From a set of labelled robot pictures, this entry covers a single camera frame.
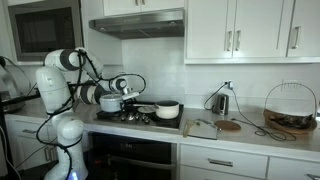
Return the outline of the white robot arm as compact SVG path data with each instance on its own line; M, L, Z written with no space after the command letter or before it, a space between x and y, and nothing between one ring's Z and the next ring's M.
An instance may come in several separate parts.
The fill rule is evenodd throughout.
M55 147L58 163L46 173L44 180L87 178L88 170L81 145L84 123L74 113L74 96L69 90L63 71L84 70L105 91L122 91L128 85L125 80L109 80L109 84L104 85L101 82L102 69L102 63L91 52L78 47L48 53L44 66L36 71L36 81L48 120L57 132Z

